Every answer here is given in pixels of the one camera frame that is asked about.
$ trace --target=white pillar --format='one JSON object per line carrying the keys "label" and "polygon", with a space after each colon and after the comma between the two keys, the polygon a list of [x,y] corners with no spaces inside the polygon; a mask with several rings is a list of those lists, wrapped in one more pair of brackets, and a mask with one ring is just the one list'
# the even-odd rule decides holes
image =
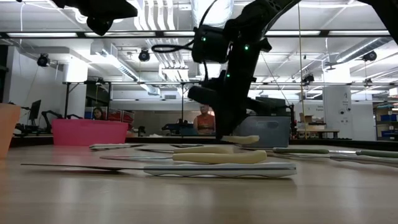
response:
{"label": "white pillar", "polygon": [[[349,67],[339,66],[323,74],[325,82],[351,82]],[[353,115],[350,86],[326,86],[323,88],[323,107],[327,129],[340,130],[339,138],[353,138]]]}
{"label": "white pillar", "polygon": [[[84,82],[88,76],[88,66],[85,62],[79,59],[73,59],[68,64],[64,65],[64,82]],[[86,105],[86,85],[79,84],[75,87],[75,84],[70,85],[71,92],[69,93],[68,99],[68,114],[75,114],[81,117],[85,115]],[[65,97],[66,91],[63,95],[61,112],[65,111]]]}

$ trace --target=computer monitor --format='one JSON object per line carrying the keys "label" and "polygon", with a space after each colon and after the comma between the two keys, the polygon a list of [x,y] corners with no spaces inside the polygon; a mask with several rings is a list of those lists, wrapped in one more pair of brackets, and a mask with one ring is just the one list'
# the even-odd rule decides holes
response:
{"label": "computer monitor", "polygon": [[29,113],[29,120],[32,121],[32,125],[34,125],[35,119],[39,117],[39,111],[40,111],[40,105],[42,104],[42,100],[37,100],[32,103],[32,106],[30,107],[30,113]]}
{"label": "computer monitor", "polygon": [[262,114],[264,116],[290,116],[290,113],[286,111],[286,101],[283,99],[256,97],[256,100],[269,106],[269,114]]}

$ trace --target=desk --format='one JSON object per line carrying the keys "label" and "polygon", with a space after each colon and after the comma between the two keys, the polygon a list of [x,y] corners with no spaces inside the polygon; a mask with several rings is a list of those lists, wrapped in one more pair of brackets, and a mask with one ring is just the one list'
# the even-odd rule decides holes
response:
{"label": "desk", "polygon": [[[305,132],[304,129],[298,129],[297,132]],[[334,130],[334,129],[324,129],[324,130],[307,130],[308,133],[318,133],[318,137],[320,139],[323,139],[323,133],[333,133],[333,139],[338,139],[338,133],[340,132],[340,130]]]}
{"label": "desk", "polygon": [[132,153],[145,154],[133,149],[90,152],[85,147],[11,149],[0,165],[1,223],[395,224],[398,220],[398,169],[391,167],[271,157],[269,161],[296,163],[298,174],[284,179],[219,179],[19,165],[147,164],[98,159]]}

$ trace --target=orange cup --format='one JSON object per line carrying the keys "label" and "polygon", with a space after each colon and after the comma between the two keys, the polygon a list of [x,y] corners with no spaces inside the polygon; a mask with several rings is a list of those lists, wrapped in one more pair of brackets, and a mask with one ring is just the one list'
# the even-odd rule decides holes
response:
{"label": "orange cup", "polygon": [[19,106],[0,103],[0,160],[7,156],[20,113]]}

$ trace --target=man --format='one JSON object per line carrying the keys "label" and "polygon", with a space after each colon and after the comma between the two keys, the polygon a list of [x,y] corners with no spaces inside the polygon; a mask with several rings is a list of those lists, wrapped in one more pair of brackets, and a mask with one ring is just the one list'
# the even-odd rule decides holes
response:
{"label": "man", "polygon": [[197,116],[193,121],[193,127],[196,129],[198,134],[209,135],[214,134],[216,131],[215,117],[208,112],[208,105],[200,105],[201,115]]}

